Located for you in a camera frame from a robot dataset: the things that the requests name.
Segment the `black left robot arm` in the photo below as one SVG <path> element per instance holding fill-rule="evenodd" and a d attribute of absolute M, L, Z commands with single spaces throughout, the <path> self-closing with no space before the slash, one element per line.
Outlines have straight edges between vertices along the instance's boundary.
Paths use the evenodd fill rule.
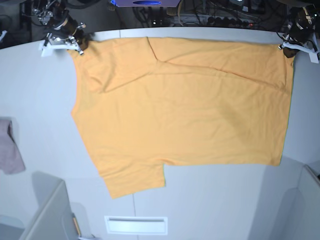
<path fill-rule="evenodd" d="M 287 58 L 298 52 L 309 55 L 312 63 L 320 62 L 320 2 L 318 0 L 282 0 L 289 6 L 287 31 L 280 35 L 283 40 L 279 49 Z"/>

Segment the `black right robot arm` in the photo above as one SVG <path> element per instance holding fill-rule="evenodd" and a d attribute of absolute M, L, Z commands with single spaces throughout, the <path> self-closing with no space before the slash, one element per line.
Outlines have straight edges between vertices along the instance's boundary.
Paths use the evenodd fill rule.
<path fill-rule="evenodd" d="M 45 37 L 39 49 L 47 57 L 56 50 L 72 50 L 83 55 L 88 48 L 86 24 L 71 17 L 65 0 L 36 0 L 32 4 L 32 16 L 44 27 Z"/>

